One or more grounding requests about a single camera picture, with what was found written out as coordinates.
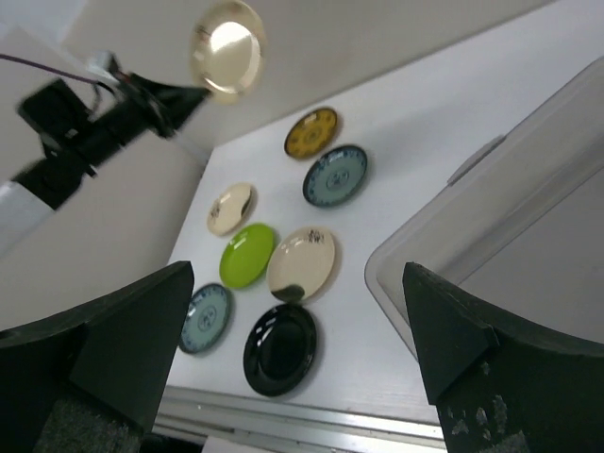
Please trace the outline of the small cream plate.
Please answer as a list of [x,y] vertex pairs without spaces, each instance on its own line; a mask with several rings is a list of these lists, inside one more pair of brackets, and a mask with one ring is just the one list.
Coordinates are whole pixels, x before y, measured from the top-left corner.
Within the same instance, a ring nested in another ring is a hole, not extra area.
[[258,13],[243,1],[221,1],[196,22],[190,39],[193,82],[216,102],[237,103],[263,73],[266,34]]

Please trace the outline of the black glossy plate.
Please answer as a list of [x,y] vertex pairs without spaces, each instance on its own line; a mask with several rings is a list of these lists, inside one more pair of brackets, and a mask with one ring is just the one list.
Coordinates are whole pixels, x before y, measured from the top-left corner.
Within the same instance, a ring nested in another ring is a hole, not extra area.
[[314,318],[300,306],[280,304],[252,327],[243,351],[243,373],[257,394],[282,396],[312,367],[318,346]]

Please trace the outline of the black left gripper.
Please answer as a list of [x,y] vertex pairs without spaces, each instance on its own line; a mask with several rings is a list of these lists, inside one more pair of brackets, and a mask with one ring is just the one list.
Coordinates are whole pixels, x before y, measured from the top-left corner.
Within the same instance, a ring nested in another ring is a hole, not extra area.
[[174,86],[110,70],[92,84],[92,103],[75,98],[75,148],[118,151],[151,130],[173,138],[210,97],[210,91]]

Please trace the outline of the large cream plate dark patch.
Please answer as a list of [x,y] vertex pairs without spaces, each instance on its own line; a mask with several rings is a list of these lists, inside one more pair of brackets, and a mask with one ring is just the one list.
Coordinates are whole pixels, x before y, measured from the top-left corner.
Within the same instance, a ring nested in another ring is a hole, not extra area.
[[281,302],[306,303],[325,285],[335,260],[332,232],[323,226],[303,226],[273,252],[266,271],[268,289]]

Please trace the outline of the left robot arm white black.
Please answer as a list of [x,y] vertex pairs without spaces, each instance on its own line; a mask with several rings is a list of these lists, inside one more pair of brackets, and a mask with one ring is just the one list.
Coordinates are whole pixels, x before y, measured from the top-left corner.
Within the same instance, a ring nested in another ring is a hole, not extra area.
[[179,87],[120,73],[109,86],[113,105],[94,115],[60,78],[17,107],[37,133],[42,156],[1,186],[1,251],[8,253],[80,189],[84,177],[151,131],[169,140],[211,96],[210,90]]

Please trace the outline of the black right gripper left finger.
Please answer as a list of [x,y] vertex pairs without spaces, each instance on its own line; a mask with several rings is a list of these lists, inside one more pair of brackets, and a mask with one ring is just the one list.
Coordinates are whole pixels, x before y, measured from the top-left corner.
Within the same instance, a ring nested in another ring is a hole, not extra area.
[[4,452],[136,452],[159,410],[193,293],[178,261],[1,333]]

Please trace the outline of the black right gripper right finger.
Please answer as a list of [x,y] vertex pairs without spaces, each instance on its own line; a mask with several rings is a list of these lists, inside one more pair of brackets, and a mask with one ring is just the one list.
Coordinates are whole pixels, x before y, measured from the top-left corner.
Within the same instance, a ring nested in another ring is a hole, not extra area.
[[502,310],[415,262],[402,284],[447,451],[602,451],[602,344]]

